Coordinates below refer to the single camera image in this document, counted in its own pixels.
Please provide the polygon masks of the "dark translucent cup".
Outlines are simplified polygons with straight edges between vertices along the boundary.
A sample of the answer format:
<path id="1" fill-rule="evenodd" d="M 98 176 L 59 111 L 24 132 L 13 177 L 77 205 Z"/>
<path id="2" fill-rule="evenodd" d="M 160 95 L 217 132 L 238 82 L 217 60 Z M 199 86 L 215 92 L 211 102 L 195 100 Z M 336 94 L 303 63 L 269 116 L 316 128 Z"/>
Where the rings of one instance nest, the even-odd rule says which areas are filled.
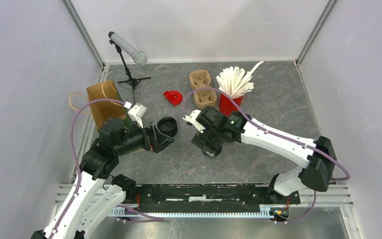
<path id="1" fill-rule="evenodd" d="M 201 150 L 204 157 L 207 158 L 207 159 L 214 159 L 215 157 L 217 157 L 221 151 L 222 151 L 222 148 L 218 148 L 217 150 L 207 150 L 207 151 L 204 151 L 204 150 Z"/>

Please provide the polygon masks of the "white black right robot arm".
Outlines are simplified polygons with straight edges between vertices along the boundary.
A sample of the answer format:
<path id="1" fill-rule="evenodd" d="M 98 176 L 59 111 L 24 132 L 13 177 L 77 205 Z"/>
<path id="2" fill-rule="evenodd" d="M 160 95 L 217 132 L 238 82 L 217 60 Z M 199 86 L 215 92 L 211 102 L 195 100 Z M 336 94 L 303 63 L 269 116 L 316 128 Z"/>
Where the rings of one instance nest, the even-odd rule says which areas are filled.
<path id="1" fill-rule="evenodd" d="M 229 116 L 213 107 L 194 110 L 183 120 L 196 128 L 192 143 L 204 155 L 214 158 L 224 143 L 243 143 L 267 149 L 297 165 L 275 175 L 267 190 L 273 203 L 282 202 L 294 191 L 309 188 L 326 192 L 335 168 L 336 155 L 331 140 L 299 137 L 262 124 L 249 115 L 234 111 Z"/>

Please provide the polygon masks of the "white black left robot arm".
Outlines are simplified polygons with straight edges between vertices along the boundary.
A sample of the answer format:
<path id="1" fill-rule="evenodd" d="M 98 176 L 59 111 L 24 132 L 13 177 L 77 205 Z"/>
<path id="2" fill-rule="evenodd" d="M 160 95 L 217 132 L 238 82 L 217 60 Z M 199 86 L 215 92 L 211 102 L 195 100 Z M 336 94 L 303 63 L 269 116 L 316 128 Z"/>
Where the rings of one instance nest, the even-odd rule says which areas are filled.
<path id="1" fill-rule="evenodd" d="M 142 148 L 159 153 L 173 143 L 177 121 L 165 117 L 157 124 L 141 128 L 136 122 L 126 127 L 119 118 L 108 119 L 98 130 L 99 137 L 83 155 L 80 174 L 53 221 L 35 231 L 33 239 L 88 239 L 95 229 L 122 202 L 136 198 L 135 181 L 119 174 L 92 206 L 96 192 L 119 164 L 119 156 Z"/>

